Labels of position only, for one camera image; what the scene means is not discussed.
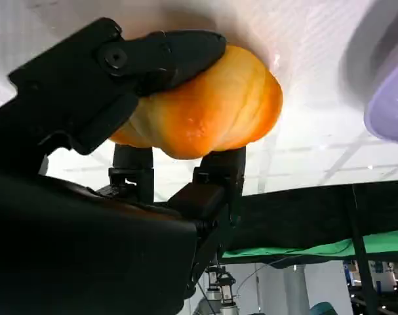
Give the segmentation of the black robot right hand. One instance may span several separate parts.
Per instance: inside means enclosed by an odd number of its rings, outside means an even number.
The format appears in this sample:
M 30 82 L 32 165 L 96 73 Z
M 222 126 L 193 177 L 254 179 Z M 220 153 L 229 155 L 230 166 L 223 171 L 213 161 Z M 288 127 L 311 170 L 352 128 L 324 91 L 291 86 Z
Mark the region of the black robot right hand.
M 0 107 L 0 314 L 176 314 L 229 244 L 245 149 L 212 153 L 193 180 L 153 200 L 151 150 L 118 147 L 109 186 L 47 177 L 58 148 L 87 155 L 139 99 L 211 67 L 226 39 L 213 31 L 124 40 L 100 18 L 9 75 Z

